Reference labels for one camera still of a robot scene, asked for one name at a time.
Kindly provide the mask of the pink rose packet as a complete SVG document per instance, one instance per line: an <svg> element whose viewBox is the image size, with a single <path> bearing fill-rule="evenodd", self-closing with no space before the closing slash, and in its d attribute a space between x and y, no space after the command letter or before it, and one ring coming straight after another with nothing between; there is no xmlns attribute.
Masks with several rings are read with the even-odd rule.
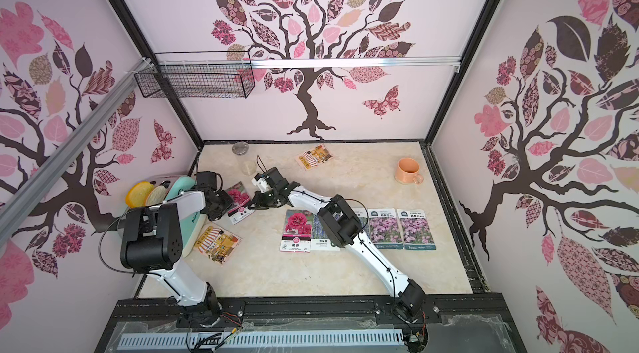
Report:
<svg viewBox="0 0 639 353"><path fill-rule="evenodd" d="M280 251L283 253L309 253L313 214L305 210L289 209L281 236Z"/></svg>
<svg viewBox="0 0 639 353"><path fill-rule="evenodd" d="M251 198L242 182L235 183L225 190L230 196L232 205L227 212L231 224L235 225L251 216L255 211L248 208Z"/></svg>

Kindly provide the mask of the lavender seed packet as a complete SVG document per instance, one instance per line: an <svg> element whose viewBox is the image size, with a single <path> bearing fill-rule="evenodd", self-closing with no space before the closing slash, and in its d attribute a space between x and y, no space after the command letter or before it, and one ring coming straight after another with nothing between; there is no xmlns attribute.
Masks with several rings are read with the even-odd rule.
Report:
<svg viewBox="0 0 639 353"><path fill-rule="evenodd" d="M339 247L334 245L324 231L320 218L315 215L311 230L311 252L336 252Z"/></svg>
<svg viewBox="0 0 639 353"><path fill-rule="evenodd" d="M352 236L352 243L358 243L361 239L364 241L370 241L368 225L369 217L367 210L364 208L354 208L353 212L357 218L355 230L358 233Z"/></svg>

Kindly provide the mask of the pink cosmos seed packet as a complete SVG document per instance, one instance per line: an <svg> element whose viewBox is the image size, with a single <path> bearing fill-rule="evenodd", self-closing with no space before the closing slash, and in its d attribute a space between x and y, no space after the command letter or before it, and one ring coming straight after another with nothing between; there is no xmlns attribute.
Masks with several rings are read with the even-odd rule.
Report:
<svg viewBox="0 0 639 353"><path fill-rule="evenodd" d="M373 208L369 211L368 235L379 249L404 248L404 238L394 208Z"/></svg>

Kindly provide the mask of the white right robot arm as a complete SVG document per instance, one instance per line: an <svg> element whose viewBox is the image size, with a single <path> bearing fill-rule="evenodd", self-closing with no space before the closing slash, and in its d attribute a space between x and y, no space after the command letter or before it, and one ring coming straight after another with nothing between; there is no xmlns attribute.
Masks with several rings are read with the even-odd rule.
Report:
<svg viewBox="0 0 639 353"><path fill-rule="evenodd" d="M360 258L384 284L394 299L394 314L407 323L425 318L426 294L413 279L399 271L364 231L348 200L339 194L332 198L313 193L297 182L288 182L277 168L254 176L258 188L250 207L255 210L289 206L316 215L329 240Z"/></svg>

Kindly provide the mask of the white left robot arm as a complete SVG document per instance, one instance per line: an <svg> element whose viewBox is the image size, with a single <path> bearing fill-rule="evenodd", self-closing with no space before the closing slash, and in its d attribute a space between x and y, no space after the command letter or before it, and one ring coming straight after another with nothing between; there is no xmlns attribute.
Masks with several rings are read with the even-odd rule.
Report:
<svg viewBox="0 0 639 353"><path fill-rule="evenodd" d="M206 220L223 217L232 199L223 179L210 171L161 176L138 183L126 195L129 211L118 226L124 268L155 279L171 293L180 310L179 327L208 327L221 317L210 283L186 263Z"/></svg>

